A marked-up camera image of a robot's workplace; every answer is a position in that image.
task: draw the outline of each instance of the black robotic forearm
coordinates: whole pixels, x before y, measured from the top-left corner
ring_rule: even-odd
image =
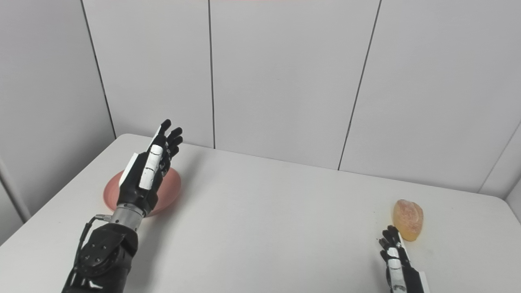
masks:
[[[134,154],[119,182],[117,208],[112,216],[97,215],[85,225],[73,268],[62,293],[122,293],[138,250],[136,231],[155,207],[157,190],[179,152],[181,128],[168,137],[170,120],[163,122],[146,152]],[[95,219],[108,221],[83,241]]]

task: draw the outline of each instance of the white finger segment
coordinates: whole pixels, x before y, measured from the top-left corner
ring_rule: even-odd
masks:
[[[150,148],[148,158],[146,159],[145,168],[143,170],[143,174],[141,175],[141,180],[139,181],[140,188],[146,190],[150,190],[152,188],[152,183],[154,182],[154,177],[157,170],[159,169],[159,161],[161,160],[162,154],[163,148],[153,144]]]

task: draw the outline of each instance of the white tabletop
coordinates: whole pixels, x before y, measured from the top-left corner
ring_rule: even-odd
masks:
[[[108,180],[150,139],[123,135],[0,247],[2,292],[61,292]],[[126,293],[388,293],[377,239],[398,199],[432,293],[519,292],[521,225],[495,197],[183,144],[181,198],[147,218]]]

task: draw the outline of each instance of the robotic hand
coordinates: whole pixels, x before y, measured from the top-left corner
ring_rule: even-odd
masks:
[[[170,125],[170,120],[165,120],[146,152],[134,153],[130,159],[119,181],[119,198],[113,215],[96,215],[85,225],[62,293],[123,292],[132,258],[138,250],[136,231],[141,220],[156,206],[157,190],[183,141],[179,127],[165,136]],[[109,223],[93,230],[83,246],[96,219]]]
[[[386,277],[391,293],[429,293],[425,275],[411,266],[403,239],[396,227],[389,225],[378,242],[380,255],[387,263]]]

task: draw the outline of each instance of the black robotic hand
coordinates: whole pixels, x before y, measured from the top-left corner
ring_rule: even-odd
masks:
[[[145,216],[156,206],[157,190],[170,169],[170,160],[179,152],[179,144],[183,142],[180,127],[165,136],[170,125],[170,120],[165,120],[148,149],[140,154],[134,153],[130,159],[119,181],[118,206],[134,204],[144,211]]]
[[[398,229],[389,225],[382,235],[378,241],[383,248],[380,255],[387,264],[386,277],[391,293],[425,293],[420,273],[411,266]]]
[[[143,217],[157,203],[157,190],[170,169],[170,160],[179,152],[182,129],[165,120],[145,152],[134,153],[119,181],[117,208],[112,216],[96,215],[80,237],[72,270],[62,293],[122,293],[138,250],[136,231]],[[95,230],[83,245],[92,223],[109,222]]]

